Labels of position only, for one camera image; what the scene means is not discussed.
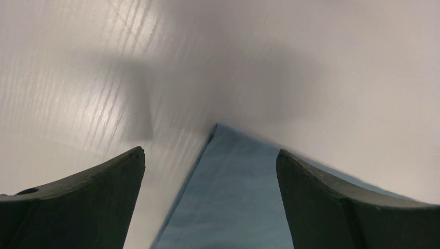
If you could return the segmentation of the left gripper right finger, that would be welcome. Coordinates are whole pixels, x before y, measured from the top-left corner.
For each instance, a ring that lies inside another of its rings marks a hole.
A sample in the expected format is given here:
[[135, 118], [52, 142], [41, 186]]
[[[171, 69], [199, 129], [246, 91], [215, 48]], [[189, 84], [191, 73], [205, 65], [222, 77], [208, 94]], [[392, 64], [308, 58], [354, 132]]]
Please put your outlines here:
[[294, 248], [439, 248], [439, 206], [372, 191], [280, 150]]

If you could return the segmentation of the grey-blue t shirt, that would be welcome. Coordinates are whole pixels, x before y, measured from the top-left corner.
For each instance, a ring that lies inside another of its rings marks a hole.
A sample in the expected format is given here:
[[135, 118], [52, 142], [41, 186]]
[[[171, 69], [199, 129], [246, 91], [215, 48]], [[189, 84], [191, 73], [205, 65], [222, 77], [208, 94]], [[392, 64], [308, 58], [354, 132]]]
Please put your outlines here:
[[280, 150], [217, 124], [153, 248], [294, 248], [276, 173]]

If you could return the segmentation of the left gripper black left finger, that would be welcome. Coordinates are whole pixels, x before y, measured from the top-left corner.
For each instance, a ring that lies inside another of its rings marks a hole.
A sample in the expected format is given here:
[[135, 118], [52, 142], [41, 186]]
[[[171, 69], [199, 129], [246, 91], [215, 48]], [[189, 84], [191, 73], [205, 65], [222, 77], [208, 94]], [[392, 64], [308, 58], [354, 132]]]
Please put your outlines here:
[[123, 248], [144, 171], [138, 146], [55, 182], [1, 195], [1, 248]]

